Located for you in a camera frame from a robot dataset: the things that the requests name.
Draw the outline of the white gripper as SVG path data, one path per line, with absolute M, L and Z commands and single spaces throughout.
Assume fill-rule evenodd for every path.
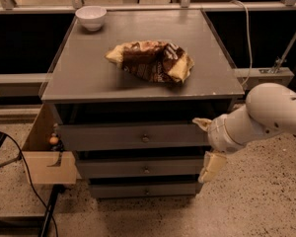
M 208 142 L 216 150 L 205 152 L 203 167 L 198 177 L 200 183 L 208 183 L 216 177 L 227 163 L 225 153 L 235 153 L 243 148 L 243 145 L 235 142 L 229 135 L 225 125 L 226 119 L 227 115 L 221 115 L 214 120 L 209 118 L 194 118 L 192 120 L 193 123 L 207 132 Z

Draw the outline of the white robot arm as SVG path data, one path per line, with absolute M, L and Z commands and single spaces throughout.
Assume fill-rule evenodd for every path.
M 229 153 L 243 149 L 249 142 L 283 132 L 296 135 L 296 93 L 275 83 L 259 84 L 230 114 L 215 119 L 194 118 L 192 122 L 207 133 L 213 148 L 205 153 L 198 177 L 200 183 L 207 183 L 224 167 Z

